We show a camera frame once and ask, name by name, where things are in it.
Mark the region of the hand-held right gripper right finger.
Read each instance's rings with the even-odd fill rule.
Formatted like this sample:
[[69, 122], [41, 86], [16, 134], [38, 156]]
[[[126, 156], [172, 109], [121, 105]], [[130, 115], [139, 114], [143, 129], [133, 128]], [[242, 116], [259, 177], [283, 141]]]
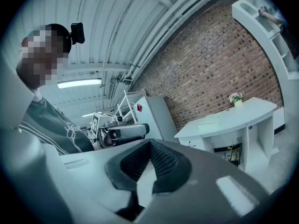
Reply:
[[251, 176], [219, 156], [151, 140], [157, 179], [140, 224], [254, 224], [269, 194]]

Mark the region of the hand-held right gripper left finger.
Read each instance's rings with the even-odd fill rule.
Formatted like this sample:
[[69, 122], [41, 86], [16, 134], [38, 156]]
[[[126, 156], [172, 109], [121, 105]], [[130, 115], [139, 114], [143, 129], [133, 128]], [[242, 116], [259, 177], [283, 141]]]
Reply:
[[111, 184], [96, 193], [73, 176], [56, 148], [29, 133], [1, 131], [0, 169], [15, 196], [16, 221], [43, 224], [125, 224], [142, 213], [135, 193]]

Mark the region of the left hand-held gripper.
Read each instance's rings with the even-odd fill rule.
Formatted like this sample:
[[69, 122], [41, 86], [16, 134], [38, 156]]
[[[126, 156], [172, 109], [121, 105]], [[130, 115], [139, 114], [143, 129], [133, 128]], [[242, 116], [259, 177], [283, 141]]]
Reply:
[[[100, 148], [110, 148], [114, 144], [111, 141], [105, 141], [108, 138], [108, 129], [116, 126], [124, 126], [126, 122], [122, 116], [115, 116], [111, 113], [98, 113], [94, 112], [91, 123], [91, 131], [96, 137], [97, 144]], [[148, 124], [133, 124], [128, 125], [129, 137], [141, 137], [145, 138], [146, 134], [150, 132]]]

